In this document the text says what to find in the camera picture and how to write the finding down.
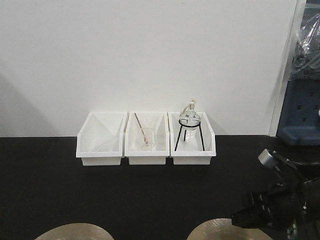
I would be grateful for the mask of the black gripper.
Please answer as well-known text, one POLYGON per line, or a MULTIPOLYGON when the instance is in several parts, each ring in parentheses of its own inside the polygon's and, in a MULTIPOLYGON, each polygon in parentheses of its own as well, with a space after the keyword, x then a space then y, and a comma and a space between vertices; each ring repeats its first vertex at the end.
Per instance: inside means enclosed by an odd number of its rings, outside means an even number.
POLYGON ((244 229, 284 230, 298 215, 299 186, 277 183, 266 191, 241 195, 244 208, 231 215, 234 226, 244 229))

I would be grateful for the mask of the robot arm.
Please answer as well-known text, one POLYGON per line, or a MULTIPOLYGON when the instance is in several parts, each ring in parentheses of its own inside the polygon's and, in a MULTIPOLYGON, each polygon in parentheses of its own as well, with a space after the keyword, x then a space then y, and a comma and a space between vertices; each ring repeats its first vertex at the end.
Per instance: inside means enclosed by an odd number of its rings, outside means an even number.
POLYGON ((269 149, 264 149, 258 160, 277 175, 278 182, 266 191, 244 194, 245 208, 232 214, 232 225, 286 231, 289 240, 318 240, 320 178, 311 178, 301 169, 320 164, 294 162, 269 149))

